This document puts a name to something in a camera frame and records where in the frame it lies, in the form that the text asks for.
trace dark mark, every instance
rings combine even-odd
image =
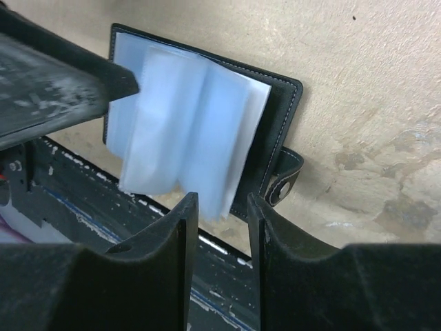
[[[424,239],[424,231],[438,211],[423,201],[414,201],[400,193],[396,200],[386,201],[383,211],[375,219],[386,230],[401,239]]]
[[[336,165],[343,164],[345,170],[355,170],[357,165],[365,162],[365,158],[358,153],[338,153],[336,154]]]

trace stain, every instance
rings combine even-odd
[[[349,211],[349,212],[355,212],[356,214],[368,214],[366,210],[358,209],[358,208],[351,208],[345,205],[338,205],[339,207]]]
[[[232,238],[236,236],[237,231],[234,229],[228,228],[222,231],[222,236],[225,238]]]
[[[345,170],[354,170],[361,163],[365,162],[365,158],[360,153],[338,153],[336,154],[336,165],[343,164]]]
[[[397,164],[391,165],[389,167],[383,168],[382,176],[386,177],[386,178],[392,178],[393,179],[393,178],[396,177],[397,171],[403,170],[403,168],[405,166],[406,165],[404,163],[397,163]]]
[[[386,201],[374,221],[403,241],[424,241],[424,231],[437,214],[438,211],[425,202],[400,193],[397,199]]]

